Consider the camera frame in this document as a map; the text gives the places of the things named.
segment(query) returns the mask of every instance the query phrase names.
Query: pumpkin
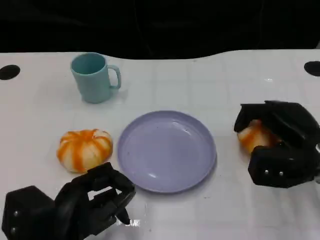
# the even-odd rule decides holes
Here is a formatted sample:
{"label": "pumpkin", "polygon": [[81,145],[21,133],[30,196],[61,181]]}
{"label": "pumpkin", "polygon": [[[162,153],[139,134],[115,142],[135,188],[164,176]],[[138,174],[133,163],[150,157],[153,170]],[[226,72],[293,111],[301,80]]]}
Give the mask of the pumpkin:
{"label": "pumpkin", "polygon": [[68,131],[60,139],[56,156],[70,172],[85,173],[105,160],[113,152],[113,141],[106,131],[93,129]]}
{"label": "pumpkin", "polygon": [[260,120],[253,120],[250,125],[237,134],[244,149],[251,154],[256,146],[272,147],[280,139],[263,126]]}

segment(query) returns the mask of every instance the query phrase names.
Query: screw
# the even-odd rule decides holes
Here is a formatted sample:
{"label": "screw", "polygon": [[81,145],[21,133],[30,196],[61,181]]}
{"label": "screw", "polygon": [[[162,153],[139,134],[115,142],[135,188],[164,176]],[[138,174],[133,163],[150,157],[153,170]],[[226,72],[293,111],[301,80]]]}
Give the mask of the screw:
{"label": "screw", "polygon": [[14,235],[14,234],[16,234],[16,232],[17,232],[17,228],[16,227],[12,227],[11,230],[10,230],[10,233],[12,235]]}

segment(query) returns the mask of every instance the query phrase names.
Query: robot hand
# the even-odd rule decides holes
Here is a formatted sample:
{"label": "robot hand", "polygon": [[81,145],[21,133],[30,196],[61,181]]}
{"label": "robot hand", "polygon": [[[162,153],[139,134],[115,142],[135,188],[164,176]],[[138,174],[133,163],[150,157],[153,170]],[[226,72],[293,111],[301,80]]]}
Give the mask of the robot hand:
{"label": "robot hand", "polygon": [[254,148],[248,171],[255,184],[289,188],[319,175],[320,128],[303,106],[283,101],[242,104],[234,131],[242,131],[252,120],[260,120],[281,139],[275,147]]}
{"label": "robot hand", "polygon": [[[89,200],[88,192],[107,187]],[[35,186],[7,193],[2,231],[9,240],[83,240],[110,227],[116,217],[128,225],[125,207],[135,194],[133,183],[105,163],[65,184],[55,200]]]}

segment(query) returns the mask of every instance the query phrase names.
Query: black hole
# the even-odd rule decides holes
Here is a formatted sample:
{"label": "black hole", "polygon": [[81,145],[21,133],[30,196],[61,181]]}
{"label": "black hole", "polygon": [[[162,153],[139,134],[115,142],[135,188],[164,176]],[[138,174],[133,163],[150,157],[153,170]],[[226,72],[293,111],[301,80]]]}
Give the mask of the black hole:
{"label": "black hole", "polygon": [[17,65],[7,65],[0,69],[0,80],[10,80],[20,73]]}
{"label": "black hole", "polygon": [[304,65],[304,70],[313,76],[320,77],[320,61],[309,61]]}

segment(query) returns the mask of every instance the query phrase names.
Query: plate rim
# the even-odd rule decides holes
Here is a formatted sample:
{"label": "plate rim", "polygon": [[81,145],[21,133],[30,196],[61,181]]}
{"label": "plate rim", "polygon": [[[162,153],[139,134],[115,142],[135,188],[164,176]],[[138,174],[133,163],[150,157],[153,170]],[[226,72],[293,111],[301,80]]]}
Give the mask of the plate rim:
{"label": "plate rim", "polygon": [[[149,115],[153,115],[153,114],[178,114],[178,115],[184,115],[186,116],[187,118],[191,118],[193,119],[194,121],[198,122],[200,125],[202,125],[202,127],[205,129],[205,131],[208,133],[208,137],[209,137],[209,141],[212,143],[213,145],[213,151],[212,151],[212,159],[210,161],[210,166],[207,168],[207,171],[205,172],[205,174],[203,174],[203,176],[197,180],[195,183],[192,183],[188,186],[185,186],[181,189],[174,189],[174,190],[159,190],[159,189],[154,189],[152,187],[145,187],[145,186],[142,186],[140,184],[136,184],[133,180],[133,178],[131,178],[130,174],[128,174],[126,172],[126,168],[123,166],[123,163],[122,161],[120,160],[120,151],[121,151],[121,147],[123,146],[122,142],[125,141],[125,133],[127,131],[129,131],[129,129],[132,128],[133,125],[135,125],[137,122],[139,122],[141,119],[143,118],[146,118],[148,117]],[[216,166],[216,162],[217,162],[217,147],[216,147],[216,143],[215,143],[215,140],[214,140],[214,137],[212,136],[211,132],[209,131],[209,129],[198,119],[196,119],[195,117],[191,116],[190,114],[187,114],[187,113],[184,113],[184,112],[181,112],[181,111],[175,111],[175,110],[158,110],[158,111],[150,111],[150,112],[147,112],[141,116],[138,116],[137,118],[135,118],[133,121],[131,121],[125,128],[124,130],[122,131],[120,137],[119,137],[119,140],[117,142],[117,162],[118,162],[118,165],[122,171],[122,173],[124,173],[124,175],[131,181],[133,182],[133,184],[135,184],[136,186],[138,186],[139,188],[141,189],[144,189],[144,190],[147,190],[147,191],[150,191],[150,192],[154,192],[154,193],[160,193],[160,194],[173,194],[173,193],[179,193],[179,192],[183,192],[183,191],[186,191],[186,190],[189,190],[191,189],[192,187],[195,187],[196,185],[198,185],[199,183],[201,183],[208,175],[209,173],[215,168]]]}

